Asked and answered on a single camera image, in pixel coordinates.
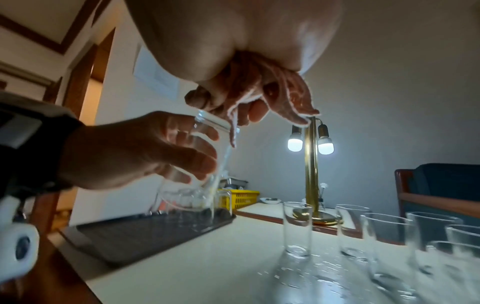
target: ceiling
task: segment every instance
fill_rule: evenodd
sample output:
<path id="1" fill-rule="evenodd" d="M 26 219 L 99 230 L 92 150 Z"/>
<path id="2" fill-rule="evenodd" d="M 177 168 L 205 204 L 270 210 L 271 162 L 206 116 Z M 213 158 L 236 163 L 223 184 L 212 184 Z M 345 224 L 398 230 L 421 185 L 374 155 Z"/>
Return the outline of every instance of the ceiling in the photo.
<path id="1" fill-rule="evenodd" d="M 85 0 L 1 0 L 0 14 L 61 43 Z"/>

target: chair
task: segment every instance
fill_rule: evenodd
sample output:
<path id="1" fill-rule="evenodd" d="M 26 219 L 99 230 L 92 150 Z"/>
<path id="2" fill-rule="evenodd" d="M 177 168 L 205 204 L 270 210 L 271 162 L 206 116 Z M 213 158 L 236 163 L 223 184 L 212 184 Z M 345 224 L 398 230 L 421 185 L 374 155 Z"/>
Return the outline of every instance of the chair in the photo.
<path id="1" fill-rule="evenodd" d="M 480 226 L 480 165 L 425 164 L 395 171 L 400 215 L 430 212 Z"/>

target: black tray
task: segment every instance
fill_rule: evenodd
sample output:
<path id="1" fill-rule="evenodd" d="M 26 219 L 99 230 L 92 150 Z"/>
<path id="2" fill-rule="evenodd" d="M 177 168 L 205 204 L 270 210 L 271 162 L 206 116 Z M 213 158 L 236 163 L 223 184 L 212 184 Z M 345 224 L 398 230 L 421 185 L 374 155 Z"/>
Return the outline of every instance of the black tray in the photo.
<path id="1" fill-rule="evenodd" d="M 121 267 L 230 224 L 236 216 L 217 209 L 211 218 L 210 210 L 134 215 L 67 227 L 60 233 L 78 250 Z"/>

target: wooden armrest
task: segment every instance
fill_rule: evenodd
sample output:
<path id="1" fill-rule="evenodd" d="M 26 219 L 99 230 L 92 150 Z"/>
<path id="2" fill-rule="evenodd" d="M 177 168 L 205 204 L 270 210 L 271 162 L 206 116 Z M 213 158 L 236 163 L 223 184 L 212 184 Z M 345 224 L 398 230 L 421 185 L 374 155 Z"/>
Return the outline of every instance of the wooden armrest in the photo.
<path id="1" fill-rule="evenodd" d="M 480 202 L 476 201 L 412 193 L 399 193 L 398 199 L 423 206 L 438 208 L 471 217 L 480 218 Z"/>

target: light bulb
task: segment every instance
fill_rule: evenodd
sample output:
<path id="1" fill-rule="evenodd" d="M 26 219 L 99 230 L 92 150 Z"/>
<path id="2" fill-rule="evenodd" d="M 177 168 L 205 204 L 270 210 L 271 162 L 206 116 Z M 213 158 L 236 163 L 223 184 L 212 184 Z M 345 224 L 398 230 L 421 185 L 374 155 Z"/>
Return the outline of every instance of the light bulb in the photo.
<path id="1" fill-rule="evenodd" d="M 302 150 L 304 142 L 298 138 L 290 138 L 288 140 L 288 149 L 292 152 L 298 152 Z"/>
<path id="2" fill-rule="evenodd" d="M 324 143 L 324 144 L 319 144 L 318 145 L 318 151 L 322 155 L 329 155 L 334 152 L 334 144 L 333 143 Z"/>

